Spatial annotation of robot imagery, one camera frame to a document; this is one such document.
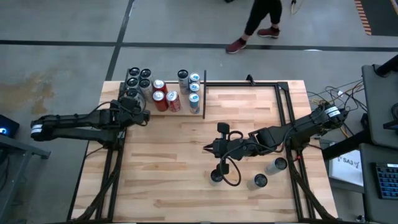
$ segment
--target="red sneaker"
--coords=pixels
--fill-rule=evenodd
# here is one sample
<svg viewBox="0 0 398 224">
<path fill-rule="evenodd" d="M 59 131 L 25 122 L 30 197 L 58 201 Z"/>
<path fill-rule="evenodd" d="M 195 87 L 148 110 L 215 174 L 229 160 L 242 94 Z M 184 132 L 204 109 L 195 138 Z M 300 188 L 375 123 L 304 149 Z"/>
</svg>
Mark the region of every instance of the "red sneaker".
<svg viewBox="0 0 398 224">
<path fill-rule="evenodd" d="M 246 47 L 246 44 L 242 44 L 242 43 L 240 43 L 239 40 L 237 40 L 237 41 L 233 42 L 232 44 L 229 44 L 226 47 L 225 51 L 228 54 L 235 54 L 236 52 L 238 52 L 239 50 L 241 50 L 241 49 L 243 49 L 245 47 Z"/>
<path fill-rule="evenodd" d="M 259 29 L 257 31 L 257 35 L 260 37 L 272 37 L 272 38 L 278 38 L 279 37 L 279 32 L 280 30 L 276 30 L 273 28 L 268 28 L 268 29 Z"/>
</svg>

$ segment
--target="keyboard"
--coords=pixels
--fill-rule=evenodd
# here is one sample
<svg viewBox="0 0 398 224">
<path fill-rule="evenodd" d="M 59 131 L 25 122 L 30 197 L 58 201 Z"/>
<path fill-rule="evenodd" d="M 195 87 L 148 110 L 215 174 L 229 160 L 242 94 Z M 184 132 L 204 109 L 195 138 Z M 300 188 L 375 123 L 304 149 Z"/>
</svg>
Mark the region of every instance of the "keyboard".
<svg viewBox="0 0 398 224">
<path fill-rule="evenodd" d="M 398 199 L 398 164 L 373 163 L 381 199 Z"/>
</svg>

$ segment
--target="can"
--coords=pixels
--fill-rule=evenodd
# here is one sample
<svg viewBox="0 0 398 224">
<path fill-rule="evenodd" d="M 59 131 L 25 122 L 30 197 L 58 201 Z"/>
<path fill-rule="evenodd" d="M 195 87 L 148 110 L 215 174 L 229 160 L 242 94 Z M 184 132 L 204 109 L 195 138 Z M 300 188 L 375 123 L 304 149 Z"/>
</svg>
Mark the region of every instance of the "can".
<svg viewBox="0 0 398 224">
<path fill-rule="evenodd" d="M 167 111 L 167 109 L 169 108 L 165 94 L 162 91 L 154 92 L 154 103 L 155 103 L 156 109 L 158 111 L 161 111 L 161 112 Z"/>
<path fill-rule="evenodd" d="M 132 76 L 132 77 L 134 77 L 134 78 L 136 78 L 138 81 L 140 80 L 140 78 L 139 78 L 139 68 L 137 68 L 137 67 L 133 67 L 133 68 L 130 68 L 129 69 L 129 74 L 130 74 L 130 76 Z"/>
<path fill-rule="evenodd" d="M 209 183 L 211 186 L 215 187 L 215 186 L 219 185 L 222 180 L 223 180 L 223 177 L 221 175 L 219 175 L 217 170 L 211 171 L 210 179 L 209 179 Z"/>
<path fill-rule="evenodd" d="M 139 88 L 141 89 L 141 92 L 144 94 L 147 102 L 153 102 L 152 95 L 154 94 L 154 91 L 152 89 L 152 85 L 150 84 L 150 81 L 146 78 L 142 79 L 139 82 Z"/>
<path fill-rule="evenodd" d="M 154 82 L 154 76 L 152 75 L 152 72 L 148 68 L 145 68 L 141 71 L 140 77 L 141 79 L 146 78 L 150 80 L 151 83 Z"/>
<path fill-rule="evenodd" d="M 167 94 L 167 86 L 166 83 L 162 80 L 155 80 L 154 81 L 154 91 L 162 91 L 164 94 Z"/>
<path fill-rule="evenodd" d="M 196 93 L 189 94 L 189 105 L 191 113 L 198 114 L 200 112 L 200 97 Z"/>
<path fill-rule="evenodd" d="M 145 99 L 142 97 L 142 95 L 139 92 L 139 90 L 136 90 L 136 89 L 128 90 L 126 95 L 130 96 L 130 97 L 133 97 L 135 100 L 137 100 L 137 106 L 140 107 L 139 112 L 141 112 L 144 109 Z"/>
<path fill-rule="evenodd" d="M 192 83 L 189 85 L 189 89 L 191 93 L 196 93 L 198 96 L 200 96 L 200 85 L 197 83 Z"/>
<path fill-rule="evenodd" d="M 166 95 L 167 103 L 169 104 L 169 109 L 172 112 L 177 112 L 181 108 L 180 97 L 176 91 L 170 91 Z"/>
<path fill-rule="evenodd" d="M 178 84 L 180 85 L 180 93 L 184 95 L 188 94 L 190 92 L 188 71 L 184 69 L 179 70 L 177 76 L 178 76 Z"/>
<path fill-rule="evenodd" d="M 131 90 L 131 89 L 136 89 L 139 90 L 139 85 L 138 85 L 138 79 L 131 77 L 127 80 L 127 89 Z"/>
<path fill-rule="evenodd" d="M 274 175 L 287 167 L 287 162 L 284 158 L 279 157 L 274 159 L 265 169 L 267 175 Z"/>
<path fill-rule="evenodd" d="M 257 174 L 253 179 L 247 182 L 249 190 L 257 190 L 267 185 L 268 180 L 264 174 Z"/>
<path fill-rule="evenodd" d="M 200 85 L 200 75 L 197 73 L 192 73 L 189 76 L 189 84 L 191 84 L 191 83 L 197 83 Z"/>
</svg>

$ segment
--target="paper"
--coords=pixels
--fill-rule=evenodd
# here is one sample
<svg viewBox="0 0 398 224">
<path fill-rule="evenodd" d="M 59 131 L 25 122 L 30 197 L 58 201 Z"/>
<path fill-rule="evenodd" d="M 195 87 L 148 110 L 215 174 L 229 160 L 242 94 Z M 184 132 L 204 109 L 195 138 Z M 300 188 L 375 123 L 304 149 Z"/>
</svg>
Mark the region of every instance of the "paper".
<svg viewBox="0 0 398 224">
<path fill-rule="evenodd" d="M 361 152 L 354 150 L 331 160 L 329 177 L 363 187 Z"/>
</svg>

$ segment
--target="black pants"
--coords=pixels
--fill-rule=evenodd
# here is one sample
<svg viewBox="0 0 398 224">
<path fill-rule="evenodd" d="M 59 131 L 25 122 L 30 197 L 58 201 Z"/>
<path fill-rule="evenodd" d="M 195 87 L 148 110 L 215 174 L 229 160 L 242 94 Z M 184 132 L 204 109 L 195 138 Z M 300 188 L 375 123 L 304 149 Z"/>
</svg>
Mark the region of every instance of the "black pants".
<svg viewBox="0 0 398 224">
<path fill-rule="evenodd" d="M 273 24 L 280 22 L 280 15 L 282 15 L 282 3 L 280 3 L 280 0 L 255 0 L 244 33 L 253 35 L 268 13 Z"/>
</svg>

